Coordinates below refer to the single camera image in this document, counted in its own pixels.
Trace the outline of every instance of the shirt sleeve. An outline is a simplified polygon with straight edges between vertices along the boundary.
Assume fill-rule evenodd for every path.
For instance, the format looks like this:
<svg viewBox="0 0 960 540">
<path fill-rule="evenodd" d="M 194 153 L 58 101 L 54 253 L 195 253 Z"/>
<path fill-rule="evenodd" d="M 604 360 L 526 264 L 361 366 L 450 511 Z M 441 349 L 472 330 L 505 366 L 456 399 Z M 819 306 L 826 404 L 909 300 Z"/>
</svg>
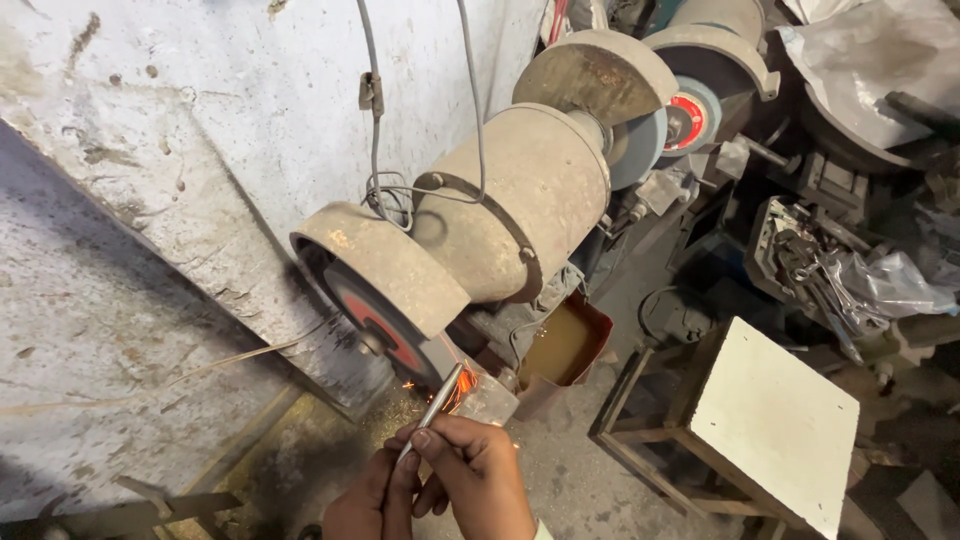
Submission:
<svg viewBox="0 0 960 540">
<path fill-rule="evenodd" d="M 543 520 L 540 520 L 537 525 L 537 536 L 534 536 L 534 540 L 553 540 L 553 536 L 550 535 L 550 531 L 546 529 Z"/>
</svg>

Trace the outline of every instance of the white wall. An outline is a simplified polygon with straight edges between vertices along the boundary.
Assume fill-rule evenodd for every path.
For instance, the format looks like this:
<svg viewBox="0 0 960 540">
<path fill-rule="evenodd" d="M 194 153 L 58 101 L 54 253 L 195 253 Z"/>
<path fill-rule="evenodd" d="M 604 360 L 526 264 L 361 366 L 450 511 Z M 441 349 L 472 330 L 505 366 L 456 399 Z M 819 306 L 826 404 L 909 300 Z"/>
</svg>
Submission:
<svg viewBox="0 0 960 540">
<path fill-rule="evenodd" d="M 265 340 L 326 314 L 287 235 L 369 175 L 369 69 L 351 0 L 0 0 L 0 114 Z M 543 0 L 467 0 L 483 108 L 509 105 Z M 454 0 L 369 0 L 380 168 L 414 175 L 474 130 Z M 324 335 L 291 360 L 345 405 L 392 374 Z"/>
<path fill-rule="evenodd" d="M 0 522 L 140 500 L 123 474 L 178 494 L 287 385 L 262 347 L 0 125 Z"/>
</svg>

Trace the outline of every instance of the cable clip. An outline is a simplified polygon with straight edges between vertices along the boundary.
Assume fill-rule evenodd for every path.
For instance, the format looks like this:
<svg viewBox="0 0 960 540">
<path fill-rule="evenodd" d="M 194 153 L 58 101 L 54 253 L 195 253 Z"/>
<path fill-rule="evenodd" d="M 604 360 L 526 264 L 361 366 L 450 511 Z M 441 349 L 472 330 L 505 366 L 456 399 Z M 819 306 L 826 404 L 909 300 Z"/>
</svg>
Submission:
<svg viewBox="0 0 960 540">
<path fill-rule="evenodd" d="M 383 116 L 383 85 L 379 77 L 368 71 L 360 75 L 360 110 L 373 110 L 373 117 Z"/>
</svg>

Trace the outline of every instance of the fingernail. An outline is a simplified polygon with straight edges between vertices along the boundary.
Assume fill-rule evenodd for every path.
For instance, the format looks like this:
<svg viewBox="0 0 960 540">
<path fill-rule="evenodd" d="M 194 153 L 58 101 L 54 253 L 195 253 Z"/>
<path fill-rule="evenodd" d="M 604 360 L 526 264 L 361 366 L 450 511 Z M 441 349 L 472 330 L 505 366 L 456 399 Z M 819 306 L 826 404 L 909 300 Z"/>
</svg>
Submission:
<svg viewBox="0 0 960 540">
<path fill-rule="evenodd" d="M 417 450 L 423 450 L 424 448 L 430 446 L 430 435 L 426 431 L 418 431 L 414 433 L 414 438 L 412 439 L 414 448 Z"/>
<path fill-rule="evenodd" d="M 418 456 L 416 454 L 408 454 L 406 457 L 404 457 L 403 468 L 407 471 L 416 471 L 420 467 L 420 464 L 417 463 L 417 457 Z"/>
</svg>

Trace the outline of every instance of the hand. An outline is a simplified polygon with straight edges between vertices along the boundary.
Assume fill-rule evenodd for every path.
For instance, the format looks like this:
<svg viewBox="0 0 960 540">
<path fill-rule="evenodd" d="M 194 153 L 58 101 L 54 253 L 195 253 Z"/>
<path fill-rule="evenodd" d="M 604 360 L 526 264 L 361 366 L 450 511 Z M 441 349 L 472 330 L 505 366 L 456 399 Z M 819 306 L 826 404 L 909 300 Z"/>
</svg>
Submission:
<svg viewBox="0 0 960 540">
<path fill-rule="evenodd" d="M 326 508 L 324 540 L 412 540 L 414 495 L 421 489 L 420 456 L 381 449 L 346 493 Z"/>
<path fill-rule="evenodd" d="M 537 524 L 506 431 L 438 414 L 430 428 L 411 424 L 384 446 L 400 448 L 407 440 L 434 471 L 414 504 L 415 517 L 431 508 L 443 514 L 449 498 L 465 540 L 533 540 Z"/>
</svg>

